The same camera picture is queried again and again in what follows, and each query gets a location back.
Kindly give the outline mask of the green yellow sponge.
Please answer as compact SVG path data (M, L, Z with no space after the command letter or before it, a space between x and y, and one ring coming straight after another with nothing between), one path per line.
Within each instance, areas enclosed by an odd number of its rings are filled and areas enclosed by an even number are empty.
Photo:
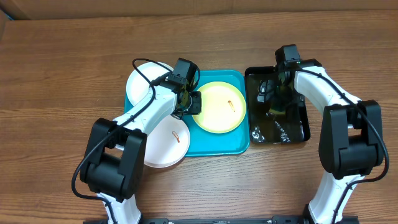
M269 109L269 112L272 114L275 114L275 115L283 115L283 114L286 114L286 108L284 105L272 104Z

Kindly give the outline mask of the yellow plate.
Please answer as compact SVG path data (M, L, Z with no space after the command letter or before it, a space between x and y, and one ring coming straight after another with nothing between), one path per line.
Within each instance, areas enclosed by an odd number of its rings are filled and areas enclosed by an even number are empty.
M193 115L199 127L215 134L236 129L246 115L246 101L243 94L232 84L209 82L199 87L201 112Z

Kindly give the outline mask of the white plate with ketchup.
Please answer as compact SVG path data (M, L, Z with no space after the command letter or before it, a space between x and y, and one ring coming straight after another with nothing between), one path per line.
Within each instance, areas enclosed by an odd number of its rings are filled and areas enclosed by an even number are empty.
M190 146L190 131L179 119L167 116L147 138L144 164L152 168L170 167L182 160Z

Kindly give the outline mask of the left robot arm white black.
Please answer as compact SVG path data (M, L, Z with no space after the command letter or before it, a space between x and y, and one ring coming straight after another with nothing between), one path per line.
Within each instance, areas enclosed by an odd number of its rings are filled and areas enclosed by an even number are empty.
M142 178L147 138L167 116L181 118L201 111L201 93L184 85L152 85L131 110L108 120L97 119L85 155L71 182L80 198L103 202L105 223L139 223L134 194Z

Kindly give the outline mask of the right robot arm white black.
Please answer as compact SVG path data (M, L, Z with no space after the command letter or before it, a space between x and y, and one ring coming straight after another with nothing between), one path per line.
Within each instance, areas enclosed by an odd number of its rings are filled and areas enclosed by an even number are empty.
M389 167L382 139L381 107L333 81L315 59L278 56L276 65L245 71L249 135L255 144L302 142L310 137L306 102L323 117L318 154L324 173L299 223L357 223L343 216L360 183L376 166Z

